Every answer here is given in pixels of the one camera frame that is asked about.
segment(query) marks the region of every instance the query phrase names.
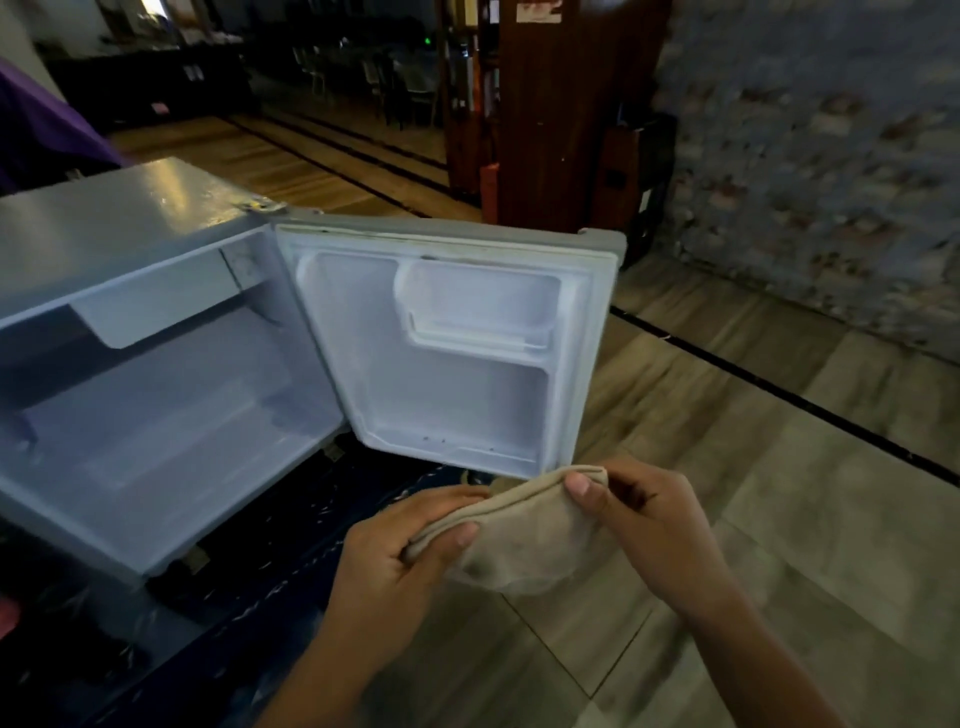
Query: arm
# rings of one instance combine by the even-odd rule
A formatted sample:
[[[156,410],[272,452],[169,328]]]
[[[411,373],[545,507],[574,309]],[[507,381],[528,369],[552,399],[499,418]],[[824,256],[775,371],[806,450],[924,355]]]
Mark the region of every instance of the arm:
[[[488,496],[479,486],[422,491],[351,528],[320,630],[255,728],[348,724],[367,684],[413,640],[434,587],[478,526],[446,531],[410,567],[400,552],[428,523]]]
[[[567,476],[567,490],[686,622],[737,726],[843,728],[843,718],[736,583],[689,481],[630,458],[603,465],[609,490],[580,473]]]

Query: left hand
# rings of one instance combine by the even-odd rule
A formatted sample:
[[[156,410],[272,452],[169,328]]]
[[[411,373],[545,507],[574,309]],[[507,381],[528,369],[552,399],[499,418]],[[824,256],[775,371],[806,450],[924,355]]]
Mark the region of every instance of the left hand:
[[[449,529],[410,567],[400,561],[400,552],[429,523],[489,496],[483,486],[420,491],[351,528],[318,640],[342,647],[366,679],[398,657],[420,628],[434,587],[479,526]]]

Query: open fridge door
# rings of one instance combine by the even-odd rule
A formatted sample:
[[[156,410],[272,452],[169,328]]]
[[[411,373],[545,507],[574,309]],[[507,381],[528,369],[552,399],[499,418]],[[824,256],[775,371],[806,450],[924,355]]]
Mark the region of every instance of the open fridge door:
[[[622,234],[327,215],[276,240],[365,445],[523,478],[571,462]]]

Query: mini fridge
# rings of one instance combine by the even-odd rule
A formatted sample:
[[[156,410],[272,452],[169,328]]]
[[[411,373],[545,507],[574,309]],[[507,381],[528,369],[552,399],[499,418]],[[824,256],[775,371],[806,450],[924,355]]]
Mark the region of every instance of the mini fridge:
[[[0,515],[135,582],[347,428],[567,465],[624,248],[285,209],[178,159],[4,198]]]

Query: towel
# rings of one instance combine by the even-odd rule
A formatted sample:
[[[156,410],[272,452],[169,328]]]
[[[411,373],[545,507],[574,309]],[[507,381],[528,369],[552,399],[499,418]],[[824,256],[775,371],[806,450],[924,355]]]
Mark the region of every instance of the towel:
[[[598,530],[567,494],[567,473],[583,473],[607,487],[607,471],[592,465],[545,473],[430,523],[410,540],[404,561],[413,562],[447,529],[476,522],[480,533],[448,578],[510,595],[547,591],[576,570]]]

